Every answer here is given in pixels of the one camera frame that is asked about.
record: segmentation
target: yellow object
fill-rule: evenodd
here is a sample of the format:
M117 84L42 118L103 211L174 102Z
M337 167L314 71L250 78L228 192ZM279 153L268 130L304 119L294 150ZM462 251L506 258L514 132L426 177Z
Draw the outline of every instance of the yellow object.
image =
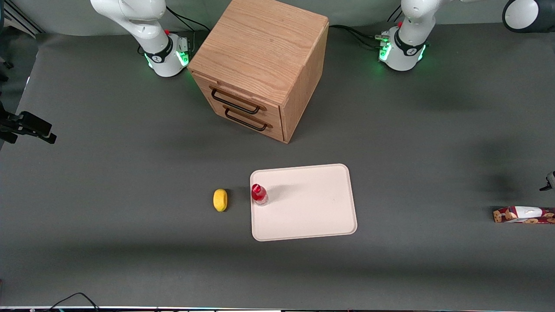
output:
M214 192L214 208L217 211L223 212L228 207L228 192L225 189L217 189Z

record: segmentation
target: red bottle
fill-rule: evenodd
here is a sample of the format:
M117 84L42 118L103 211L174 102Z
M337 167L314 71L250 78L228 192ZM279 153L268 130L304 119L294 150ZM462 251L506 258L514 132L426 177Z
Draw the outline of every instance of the red bottle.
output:
M268 203L268 193L266 192L266 189L258 184L253 185L250 195L258 206L264 206Z

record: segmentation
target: drawer handle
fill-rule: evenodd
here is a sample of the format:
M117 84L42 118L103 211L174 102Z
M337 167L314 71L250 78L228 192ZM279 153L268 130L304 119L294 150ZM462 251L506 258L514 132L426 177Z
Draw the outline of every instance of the drawer handle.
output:
M229 113L229 108L226 108L226 109L225 109L225 116L226 116L226 117L228 117L229 119L231 119L231 120L233 120L233 121L235 121L235 122L238 122L238 123L240 123L240 124L242 124L242 125L245 125L245 126L251 128L251 129L253 129L253 130L256 130L256 131L262 132L262 131L264 131L264 129L266 129L266 127L268 126L267 124L264 124L264 126L263 126L262 128L258 128L258 127L255 127L255 126L251 125L250 123L246 123L246 122L242 121L241 119L237 119L237 118L235 118L235 117L233 117L233 116L230 116L228 113Z
M241 107L241 106L235 105L235 104L233 104L233 103L230 102L230 101L227 101L227 100L224 100L224 99L222 99L222 98L217 97L217 96L216 96L216 92L217 92L216 89L212 89L212 97L213 97L215 100L217 100L218 102L222 102L222 103L224 103L224 104L226 104L226 105L229 105L229 106L231 106L231 107L233 107L233 108L236 108L236 109L238 109L238 110L240 110L240 111L242 111L242 112L245 112L245 113L247 113L247 114L254 115L254 114L258 113L258 110L260 109L260 107L257 106L254 110L248 110L248 109L243 108L243 107Z

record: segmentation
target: white cutting board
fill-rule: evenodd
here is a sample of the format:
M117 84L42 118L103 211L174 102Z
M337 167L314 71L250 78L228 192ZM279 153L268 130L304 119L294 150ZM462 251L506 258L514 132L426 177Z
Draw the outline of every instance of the white cutting board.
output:
M349 169L343 164L257 170L269 201L251 198L253 237L258 241L349 235L356 231Z

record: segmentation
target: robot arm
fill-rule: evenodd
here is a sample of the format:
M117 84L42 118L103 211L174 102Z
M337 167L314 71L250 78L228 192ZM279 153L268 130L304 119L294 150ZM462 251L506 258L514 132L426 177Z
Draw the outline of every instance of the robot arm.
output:
M146 52L160 52L168 44L168 36L158 23L166 12L164 0L91 0L91 4L132 34Z
M412 69L422 58L426 39L436 24L435 14L454 0L402 0L405 20L382 32L379 60L396 71ZM477 2L481 0L460 0ZM509 0L503 11L505 26L514 32L555 31L555 0Z
M145 51L149 66L162 77L177 75L189 63L186 38L166 34L158 20L165 0L90 0L93 8L125 28Z

